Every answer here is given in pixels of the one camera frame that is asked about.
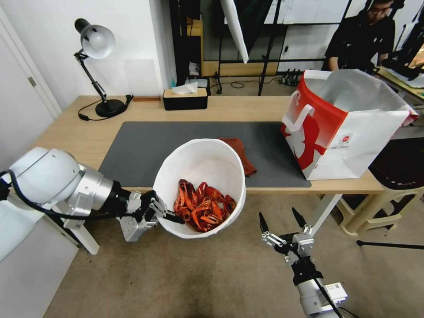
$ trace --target gray desk mat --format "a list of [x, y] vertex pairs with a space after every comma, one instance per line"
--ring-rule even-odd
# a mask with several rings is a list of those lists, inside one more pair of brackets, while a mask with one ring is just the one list
[[310, 187], [280, 133], [279, 122], [124, 122], [99, 171], [124, 187], [152, 187], [165, 158], [197, 138], [243, 141], [257, 173], [247, 187]]

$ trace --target cooked crawfish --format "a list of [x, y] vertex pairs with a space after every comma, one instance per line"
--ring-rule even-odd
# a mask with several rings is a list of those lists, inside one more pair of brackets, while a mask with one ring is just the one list
[[207, 232], [220, 225], [237, 205], [231, 196], [223, 196], [206, 182], [202, 182], [197, 190], [185, 179], [181, 179], [178, 185], [174, 212], [199, 232]]

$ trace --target stool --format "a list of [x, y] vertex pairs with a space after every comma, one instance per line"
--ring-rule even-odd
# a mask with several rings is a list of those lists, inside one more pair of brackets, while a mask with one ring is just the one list
[[[370, 166], [383, 193], [368, 195], [356, 208], [341, 199], [342, 231], [357, 235], [375, 227], [390, 228], [424, 194], [424, 138], [391, 140]], [[385, 207], [392, 204], [388, 215]]]

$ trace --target shopping bag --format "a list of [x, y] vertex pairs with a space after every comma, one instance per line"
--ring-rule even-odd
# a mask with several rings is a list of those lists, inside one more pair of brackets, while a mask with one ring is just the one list
[[359, 70], [306, 70], [281, 132], [307, 180], [360, 178], [395, 131], [418, 114]]

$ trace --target black tissue box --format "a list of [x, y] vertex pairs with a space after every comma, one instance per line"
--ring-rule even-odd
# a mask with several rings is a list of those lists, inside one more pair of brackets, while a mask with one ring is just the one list
[[206, 88], [198, 88], [194, 94], [174, 94], [172, 89], [163, 92], [163, 104], [166, 110], [193, 110], [208, 107]]

